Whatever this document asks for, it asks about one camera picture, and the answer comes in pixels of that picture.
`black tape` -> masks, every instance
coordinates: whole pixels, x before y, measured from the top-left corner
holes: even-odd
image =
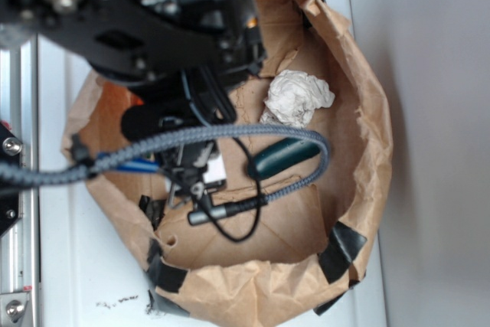
[[[326,302],[325,304],[321,304],[320,306],[317,306],[316,308],[313,309],[313,312],[321,316],[323,313],[325,313],[327,310],[333,307],[333,305],[336,304],[336,302],[339,301],[340,298],[344,296],[344,294],[345,293],[337,296],[335,299],[332,299],[329,302]]]
[[[155,291],[155,287],[151,286],[151,281],[149,282],[151,287],[151,289],[148,290],[150,297],[149,310],[159,310],[161,312],[170,313],[182,317],[189,317],[191,315],[191,313],[181,308],[178,304],[172,302],[170,299],[167,299],[164,296],[157,294],[157,292]]]
[[[169,293],[178,293],[185,277],[187,270],[169,266],[161,260],[162,249],[156,240],[152,240],[148,255],[148,271],[147,275],[153,285],[162,288]]]
[[[319,256],[320,267],[328,281],[334,283],[348,270],[368,239],[337,222],[328,237],[327,249]]]
[[[308,17],[306,17],[305,12],[302,13],[302,18],[303,18],[303,27],[306,29],[310,29],[313,27],[312,23],[309,21]]]
[[[349,281],[349,289],[352,290],[354,288],[354,286],[356,286],[358,283],[359,283],[359,281],[357,281],[357,280]],[[316,308],[313,309],[313,312],[315,312],[318,316],[321,316],[323,313],[325,313],[327,310],[329,310],[331,307],[333,307],[333,305],[336,304],[336,302],[339,301],[340,298],[345,295],[345,293],[342,293],[341,295],[339,295],[336,298],[326,302],[325,304],[321,304],[320,306],[317,306]]]

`wire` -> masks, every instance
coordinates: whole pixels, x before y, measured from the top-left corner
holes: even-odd
[[[218,109],[221,111],[221,114],[223,115],[223,119],[218,119],[216,117],[215,120],[217,121],[217,123],[232,123],[237,118],[237,116],[236,116],[236,113],[235,113],[235,109],[233,107],[233,104],[228,99],[227,94],[224,94],[224,97],[222,96],[222,92],[223,91],[219,91],[219,88],[220,88],[219,83],[213,83],[213,81],[215,82],[214,76],[211,75],[211,72],[209,71],[208,68],[202,67],[201,68],[201,74],[202,74],[204,80],[206,81],[208,90],[210,91],[211,96],[214,99],[214,102],[217,104]],[[181,75],[182,75],[182,84],[183,84],[183,87],[184,87],[185,97],[186,97],[186,99],[189,102],[189,106],[191,107],[192,112],[194,113],[194,115],[196,116],[196,118],[198,118],[198,120],[204,126],[211,126],[213,122],[211,122],[210,120],[208,120],[208,119],[206,119],[204,117],[204,114],[201,112],[201,109],[199,109],[198,105],[196,104],[196,103],[200,102],[200,101],[198,101],[199,100],[199,97],[197,96],[197,94],[195,93],[194,90],[192,90],[192,92],[191,92],[191,89],[189,87],[189,82],[188,82],[187,74],[185,73],[185,71],[182,71],[181,72]],[[234,115],[233,114],[232,115],[229,114],[230,106],[231,106],[231,110],[234,112]],[[249,162],[249,165],[252,166],[252,170],[254,170],[255,173],[256,173],[255,162],[254,162],[253,157],[250,154],[250,151],[248,150],[248,148],[243,144],[242,141],[240,141],[239,138],[233,137],[233,140],[242,149],[243,153],[247,157],[247,160]],[[194,202],[198,204],[198,207],[207,215],[207,218],[209,218],[209,220],[211,221],[211,223],[229,241],[232,241],[234,243],[243,242],[243,241],[249,239],[255,233],[257,227],[259,226],[259,223],[260,223],[260,212],[261,212],[261,207],[263,205],[264,200],[263,200],[262,188],[261,188],[261,185],[260,185],[260,180],[256,179],[258,177],[259,177],[258,175],[254,175],[255,185],[256,185],[256,191],[257,191],[256,204],[255,204],[255,210],[256,210],[255,211],[255,217],[254,217],[254,220],[253,220],[252,227],[242,237],[234,237],[233,235],[231,235],[230,233],[228,233],[227,231],[225,231],[225,229],[223,229],[222,226],[217,222],[217,220],[210,213],[210,211],[207,209],[207,207],[204,206],[201,203],[201,201],[199,201],[199,200],[197,200],[197,198],[195,198],[196,200]]]
[[[59,172],[39,172],[28,168],[19,168],[6,162],[0,162],[0,180],[24,188],[40,187],[42,185],[66,185],[86,180],[91,175],[98,175],[109,170],[114,170],[126,162],[153,152],[173,149],[181,144],[206,142],[219,138],[263,135],[304,139],[315,143],[320,148],[321,153],[318,167],[314,172],[278,191],[265,195],[267,201],[275,201],[284,195],[288,195],[313,183],[327,169],[330,155],[329,144],[317,132],[293,128],[291,126],[262,124],[236,126],[233,124],[223,124],[222,126],[199,126],[160,133],[98,158],[90,168],[80,165]]]

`black cable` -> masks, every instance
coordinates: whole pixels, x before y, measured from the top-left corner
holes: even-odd
[[[224,88],[218,83],[216,76],[208,65],[199,67],[199,72],[203,77],[204,83],[220,111],[223,119],[219,119],[220,123],[234,123],[237,119],[237,112],[230,101]]]
[[[219,119],[215,116],[214,121],[209,120],[202,112],[202,106],[204,105],[201,101],[201,98],[198,96],[196,93],[195,89],[193,86],[189,85],[187,76],[185,72],[182,72],[182,83],[184,84],[184,89],[186,91],[186,97],[189,100],[189,104],[192,107],[192,111],[198,118],[198,120],[205,126],[210,126],[211,124],[215,123],[232,123],[236,120],[237,118],[237,113],[234,109],[233,104],[230,102],[230,99],[228,98],[228,95],[226,92],[223,90],[221,85],[216,81],[216,78],[212,74],[211,70],[209,67],[200,67],[199,71],[201,72],[201,76],[204,79],[204,82],[207,85],[207,88],[211,94],[211,97],[213,98],[214,103],[216,104],[218,110],[220,110],[221,115],[223,116],[223,119]],[[252,170],[255,171],[256,173],[256,166],[252,157],[252,154],[248,150],[248,148],[243,144],[243,142],[238,139],[237,137],[233,137],[233,140],[238,144],[238,146],[242,149],[243,153],[247,157],[247,160],[249,162],[249,165],[252,165]],[[252,227],[250,228],[249,232],[246,233],[242,237],[234,237],[230,235],[228,232],[225,231],[225,229],[222,228],[221,225],[218,224],[217,220],[213,217],[213,215],[210,213],[210,211],[207,209],[206,206],[204,206],[195,196],[193,197],[193,200],[195,203],[197,203],[198,207],[200,210],[202,210],[207,217],[211,220],[211,223],[217,228],[217,230],[228,240],[234,242],[234,243],[240,243],[242,241],[245,241],[246,239],[249,239],[256,231],[259,223],[260,223],[260,213],[261,213],[261,207],[265,202],[265,198],[262,194],[262,187],[260,184],[260,180],[254,179],[255,184],[256,184],[256,197],[255,197],[255,218],[253,220]]]

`gray braided cable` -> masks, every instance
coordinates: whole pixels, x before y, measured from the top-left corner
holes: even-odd
[[[267,201],[275,201],[284,195],[288,195],[293,191],[297,191],[298,189],[313,183],[327,169],[329,160],[328,142],[317,132],[292,128],[289,126],[268,126],[261,124],[235,126],[230,124],[222,126],[194,127],[158,134],[157,136],[143,139],[97,159],[92,168],[79,165],[60,172],[36,172],[26,168],[18,168],[6,163],[0,163],[0,179],[12,183],[13,185],[19,185],[23,188],[40,187],[42,185],[65,185],[85,180],[92,175],[98,175],[116,169],[126,162],[143,157],[147,154],[164,151],[180,145],[227,137],[261,135],[304,139],[314,142],[321,150],[321,158],[318,167],[312,174],[267,195]]]

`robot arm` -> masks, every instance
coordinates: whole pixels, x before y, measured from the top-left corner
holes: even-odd
[[[253,0],[0,0],[0,22],[11,31],[0,44],[22,42],[14,31],[42,34],[138,95],[143,105],[122,118],[133,142],[233,123],[227,92],[257,75],[265,58]],[[207,175],[220,156],[214,140],[153,153],[172,180],[169,207],[176,194],[195,211],[214,207],[211,192],[224,185]]]

